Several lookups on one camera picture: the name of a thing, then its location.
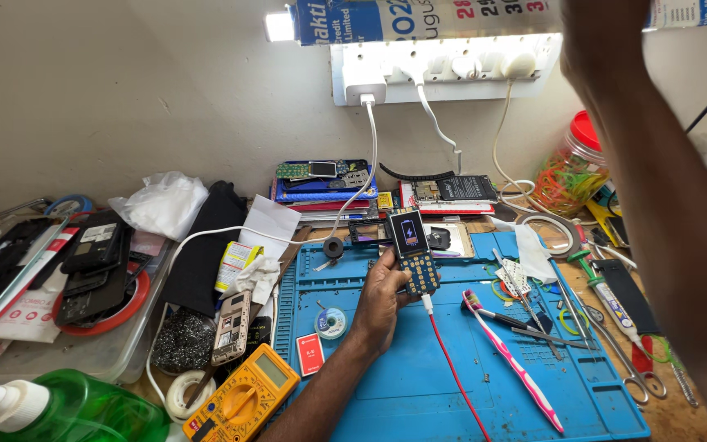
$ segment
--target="digital multimeter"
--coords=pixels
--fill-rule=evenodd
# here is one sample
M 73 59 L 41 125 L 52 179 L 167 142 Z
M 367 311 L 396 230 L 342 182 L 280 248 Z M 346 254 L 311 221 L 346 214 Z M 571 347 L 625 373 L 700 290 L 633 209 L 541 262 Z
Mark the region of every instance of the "digital multimeter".
M 299 384 L 299 375 L 267 344 L 236 368 L 182 426 L 192 442 L 248 442 Z
M 441 282 L 430 246 L 427 245 L 419 209 L 398 208 L 388 214 L 387 218 L 400 266 L 412 272 L 411 279 L 405 285 L 407 294 L 421 295 L 439 289 Z

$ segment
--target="pink toothbrush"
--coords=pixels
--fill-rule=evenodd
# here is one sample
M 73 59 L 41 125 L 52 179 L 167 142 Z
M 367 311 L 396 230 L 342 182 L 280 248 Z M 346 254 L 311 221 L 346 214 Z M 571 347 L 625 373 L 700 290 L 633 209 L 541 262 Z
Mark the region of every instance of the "pink toothbrush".
M 542 410 L 542 413 L 545 414 L 547 420 L 552 423 L 555 429 L 557 429 L 560 433 L 563 433 L 563 426 L 561 426 L 561 421 L 555 414 L 555 410 L 552 409 L 550 402 L 547 401 L 545 394 L 539 389 L 539 386 L 536 385 L 534 379 L 531 379 L 531 376 L 528 374 L 528 372 L 525 371 L 525 369 L 523 369 L 522 367 L 520 367 L 520 364 L 515 360 L 511 353 L 509 353 L 509 349 L 506 347 L 504 342 L 498 337 L 497 334 L 495 334 L 495 332 L 490 329 L 490 327 L 487 327 L 487 324 L 484 320 L 482 320 L 482 317 L 479 316 L 476 310 L 474 310 L 474 308 L 471 306 L 471 304 L 477 304 L 479 302 L 479 299 L 474 294 L 474 291 L 471 289 L 467 289 L 466 291 L 464 291 L 463 300 L 465 301 L 465 305 L 466 307 L 468 307 L 468 310 L 470 310 L 471 313 L 474 314 L 476 319 L 479 321 L 479 325 L 481 325 L 482 329 L 485 330 L 485 334 L 487 335 L 487 337 L 490 338 L 490 340 L 493 342 L 493 345 L 496 346 L 498 352 L 501 354 L 501 356 L 506 358 L 506 361 L 509 363 L 509 365 L 511 365 L 511 368 L 515 371 L 515 373 L 517 373 L 517 376 L 520 376 L 520 379 L 522 379 L 522 383 L 528 389 L 528 392 L 531 393 L 531 397 L 534 397 L 536 405 L 538 405 L 539 408 Z

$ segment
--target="white bottle cap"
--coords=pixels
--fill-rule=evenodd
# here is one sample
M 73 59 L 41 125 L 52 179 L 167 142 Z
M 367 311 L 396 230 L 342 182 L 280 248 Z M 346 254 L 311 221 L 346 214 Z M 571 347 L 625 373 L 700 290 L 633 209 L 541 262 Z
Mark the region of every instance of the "white bottle cap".
M 14 433 L 39 417 L 48 405 L 48 388 L 28 381 L 0 386 L 0 431 Z

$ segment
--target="white wall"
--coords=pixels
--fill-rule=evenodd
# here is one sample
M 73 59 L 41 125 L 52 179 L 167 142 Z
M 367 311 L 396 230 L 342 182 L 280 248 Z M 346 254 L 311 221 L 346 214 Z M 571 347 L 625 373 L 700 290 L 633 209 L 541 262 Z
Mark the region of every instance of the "white wall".
M 104 204 L 169 170 L 251 196 L 283 160 L 368 158 L 366 115 L 332 105 L 329 49 L 265 41 L 262 15 L 283 4 L 0 0 L 0 208 L 70 193 Z M 647 46 L 688 123 L 707 102 L 707 28 L 653 32 Z M 434 104 L 466 152 L 465 171 L 495 174 L 489 147 L 502 106 Z M 501 164 L 532 177 L 580 109 L 556 68 L 540 96 L 514 100 Z M 405 173 L 453 169 L 419 105 L 375 114 L 382 162 Z

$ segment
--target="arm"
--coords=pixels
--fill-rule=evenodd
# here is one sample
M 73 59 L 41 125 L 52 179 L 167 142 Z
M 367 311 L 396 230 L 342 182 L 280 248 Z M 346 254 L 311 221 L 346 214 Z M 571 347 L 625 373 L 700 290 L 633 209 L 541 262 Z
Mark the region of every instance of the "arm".
M 596 127 L 653 311 L 707 399 L 707 169 L 646 70 L 648 5 L 566 1 L 562 70 Z
M 365 371 L 389 348 L 397 312 L 415 296 L 397 294 L 411 271 L 399 271 L 387 250 L 367 273 L 348 335 L 296 401 L 266 430 L 259 442 L 328 440 Z

